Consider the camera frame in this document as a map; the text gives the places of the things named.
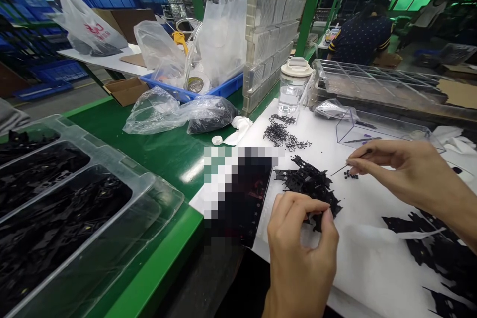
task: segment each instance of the hand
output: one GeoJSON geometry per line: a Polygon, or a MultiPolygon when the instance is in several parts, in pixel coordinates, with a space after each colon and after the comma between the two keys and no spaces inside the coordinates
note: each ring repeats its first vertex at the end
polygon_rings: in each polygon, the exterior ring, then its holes
{"type": "Polygon", "coordinates": [[[467,185],[427,142],[370,141],[355,150],[346,162],[353,167],[350,174],[369,173],[398,199],[437,217],[446,216],[453,210],[456,196],[473,196],[467,185]],[[367,149],[372,152],[358,158],[367,149]]]}
{"type": "Polygon", "coordinates": [[[279,194],[267,229],[271,284],[262,317],[321,317],[336,274],[339,240],[329,204],[291,191],[279,194]],[[316,249],[300,244],[300,228],[309,212],[323,212],[316,249]]]}

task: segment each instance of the glass jar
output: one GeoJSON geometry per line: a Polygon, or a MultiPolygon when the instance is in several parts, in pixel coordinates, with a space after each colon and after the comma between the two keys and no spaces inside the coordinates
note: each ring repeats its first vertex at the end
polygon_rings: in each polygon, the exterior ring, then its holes
{"type": "Polygon", "coordinates": [[[314,70],[303,57],[292,57],[282,65],[280,74],[280,95],[278,110],[293,114],[300,105],[300,99],[314,70]]]}

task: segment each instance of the green workbench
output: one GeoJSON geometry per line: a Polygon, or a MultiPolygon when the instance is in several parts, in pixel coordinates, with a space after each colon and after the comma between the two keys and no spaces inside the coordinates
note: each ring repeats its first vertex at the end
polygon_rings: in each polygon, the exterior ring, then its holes
{"type": "MultiPolygon", "coordinates": [[[[279,84],[250,116],[254,121],[278,95],[279,84]]],[[[243,107],[241,90],[228,100],[243,107]]],[[[212,137],[226,138],[235,131],[228,126],[212,133],[189,135],[187,125],[154,135],[130,135],[122,131],[132,106],[120,107],[106,98],[65,113],[107,144],[130,156],[185,195],[185,203],[164,230],[148,244],[127,270],[95,305],[88,317],[151,317],[203,234],[204,217],[187,203],[204,183],[204,148],[212,137]]]]}

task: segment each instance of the navy polka dot shirt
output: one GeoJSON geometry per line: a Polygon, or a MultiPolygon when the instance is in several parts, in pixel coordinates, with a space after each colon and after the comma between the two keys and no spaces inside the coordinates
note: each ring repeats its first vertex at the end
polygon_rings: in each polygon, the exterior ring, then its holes
{"type": "Polygon", "coordinates": [[[376,51],[388,48],[392,29],[392,20],[385,16],[371,16],[363,21],[354,18],[341,27],[328,50],[333,61],[369,65],[376,51]]]}

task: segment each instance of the white bottle cap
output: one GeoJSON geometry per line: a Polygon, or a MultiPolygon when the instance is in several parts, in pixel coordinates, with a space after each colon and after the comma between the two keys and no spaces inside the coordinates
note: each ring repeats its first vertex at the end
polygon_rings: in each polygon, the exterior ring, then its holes
{"type": "Polygon", "coordinates": [[[281,67],[282,73],[296,78],[310,77],[313,68],[303,57],[292,57],[281,67]]]}
{"type": "Polygon", "coordinates": [[[212,143],[214,145],[220,145],[222,144],[222,137],[221,136],[215,136],[212,138],[212,143]]]}

